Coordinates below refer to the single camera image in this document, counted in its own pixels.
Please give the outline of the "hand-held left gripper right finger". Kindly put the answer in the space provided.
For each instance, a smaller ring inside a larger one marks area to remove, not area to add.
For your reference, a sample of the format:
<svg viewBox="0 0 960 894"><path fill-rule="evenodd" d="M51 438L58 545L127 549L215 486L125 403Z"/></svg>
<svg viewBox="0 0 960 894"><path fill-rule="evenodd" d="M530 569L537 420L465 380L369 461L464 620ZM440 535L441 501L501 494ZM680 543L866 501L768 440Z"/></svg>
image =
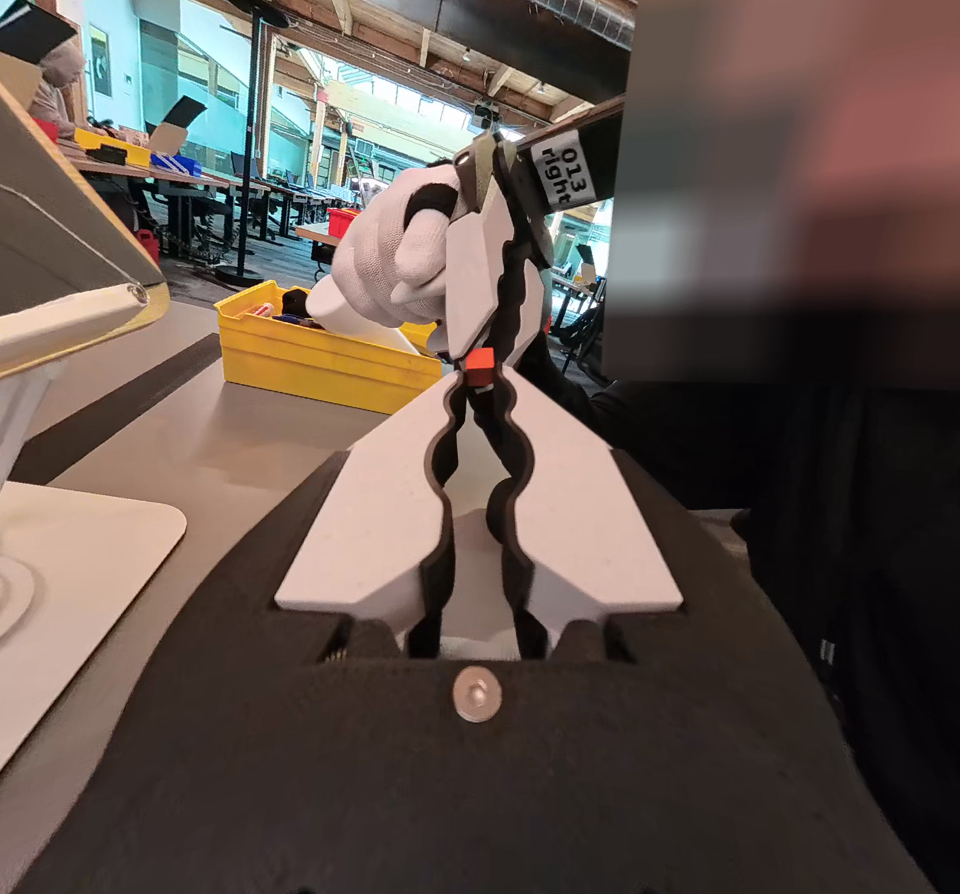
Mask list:
<svg viewBox="0 0 960 894"><path fill-rule="evenodd" d="M547 655L574 623L674 614L684 598L635 493L628 456L513 368L486 392L507 478L486 505L518 652Z"/></svg>

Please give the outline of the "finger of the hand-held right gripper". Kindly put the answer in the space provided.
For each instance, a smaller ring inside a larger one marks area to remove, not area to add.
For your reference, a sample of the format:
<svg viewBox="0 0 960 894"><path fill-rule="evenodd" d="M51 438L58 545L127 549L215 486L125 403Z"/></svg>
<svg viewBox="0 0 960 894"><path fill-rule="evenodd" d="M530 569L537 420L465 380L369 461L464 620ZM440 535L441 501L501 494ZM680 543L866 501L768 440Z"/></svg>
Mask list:
<svg viewBox="0 0 960 894"><path fill-rule="evenodd" d="M510 268L495 314L495 361L516 367L528 347L543 331L546 288L542 272L533 263Z"/></svg>
<svg viewBox="0 0 960 894"><path fill-rule="evenodd" d="M514 222L500 188L486 191L479 211L451 221L445 235L444 314L429 336L432 353L462 360L493 331L503 251L514 239Z"/></svg>

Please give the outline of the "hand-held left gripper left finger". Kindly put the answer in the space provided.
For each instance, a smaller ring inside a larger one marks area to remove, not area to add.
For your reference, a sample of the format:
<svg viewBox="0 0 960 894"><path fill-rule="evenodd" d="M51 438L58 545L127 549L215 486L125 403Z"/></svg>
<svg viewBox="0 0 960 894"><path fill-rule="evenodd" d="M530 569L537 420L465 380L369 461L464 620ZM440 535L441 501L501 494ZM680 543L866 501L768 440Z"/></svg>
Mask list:
<svg viewBox="0 0 960 894"><path fill-rule="evenodd" d="M421 564L441 545L445 496L431 445L454 423L450 373L352 445L286 576L280 608L423 616Z"/></svg>

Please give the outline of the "yellow plastic bin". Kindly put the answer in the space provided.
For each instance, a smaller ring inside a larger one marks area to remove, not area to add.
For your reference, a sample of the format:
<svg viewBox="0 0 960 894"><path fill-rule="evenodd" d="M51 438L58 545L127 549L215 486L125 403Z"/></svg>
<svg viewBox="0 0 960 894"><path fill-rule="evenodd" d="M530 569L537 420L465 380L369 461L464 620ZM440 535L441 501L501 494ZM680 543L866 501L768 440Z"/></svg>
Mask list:
<svg viewBox="0 0 960 894"><path fill-rule="evenodd" d="M231 384L392 415L436 384L441 362L279 319L288 289L265 281L217 302Z"/></svg>

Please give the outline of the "person's right hand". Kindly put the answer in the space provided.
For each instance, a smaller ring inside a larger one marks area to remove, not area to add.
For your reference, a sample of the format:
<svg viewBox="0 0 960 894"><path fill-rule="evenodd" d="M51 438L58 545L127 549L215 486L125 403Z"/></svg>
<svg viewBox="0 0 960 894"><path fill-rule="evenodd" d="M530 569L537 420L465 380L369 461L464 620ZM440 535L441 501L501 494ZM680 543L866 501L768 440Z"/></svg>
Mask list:
<svg viewBox="0 0 960 894"><path fill-rule="evenodd" d="M403 170L339 244L331 274L344 299L385 327L444 320L448 233L465 212L452 162Z"/></svg>

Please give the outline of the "yellow box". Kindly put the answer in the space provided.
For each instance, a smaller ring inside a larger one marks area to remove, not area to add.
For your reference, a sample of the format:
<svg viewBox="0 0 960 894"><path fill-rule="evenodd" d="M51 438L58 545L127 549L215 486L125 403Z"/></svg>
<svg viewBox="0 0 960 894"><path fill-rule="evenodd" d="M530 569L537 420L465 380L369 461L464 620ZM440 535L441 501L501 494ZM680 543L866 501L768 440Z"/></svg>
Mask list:
<svg viewBox="0 0 960 894"><path fill-rule="evenodd" d="M87 156L106 163L147 168L151 153L147 146L125 142L111 135L76 127L74 141Z"/></svg>

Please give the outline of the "dark-faced wooden stand board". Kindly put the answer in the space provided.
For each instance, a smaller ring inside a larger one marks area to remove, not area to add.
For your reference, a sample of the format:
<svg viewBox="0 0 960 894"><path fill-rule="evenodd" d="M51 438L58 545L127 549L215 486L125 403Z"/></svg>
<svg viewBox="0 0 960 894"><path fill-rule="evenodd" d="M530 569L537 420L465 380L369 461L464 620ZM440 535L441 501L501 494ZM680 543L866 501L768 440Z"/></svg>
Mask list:
<svg viewBox="0 0 960 894"><path fill-rule="evenodd" d="M1 378L145 328L162 272L2 88Z"/></svg>

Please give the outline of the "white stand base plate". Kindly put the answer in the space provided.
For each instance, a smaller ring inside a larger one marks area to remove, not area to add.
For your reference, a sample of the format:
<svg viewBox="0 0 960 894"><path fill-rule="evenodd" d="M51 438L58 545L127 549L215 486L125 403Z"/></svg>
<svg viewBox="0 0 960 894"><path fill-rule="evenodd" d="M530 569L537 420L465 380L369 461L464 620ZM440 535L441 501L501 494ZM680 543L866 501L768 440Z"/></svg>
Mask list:
<svg viewBox="0 0 960 894"><path fill-rule="evenodd" d="M172 505L7 482L1 498L1 767L183 539Z"/></svg>

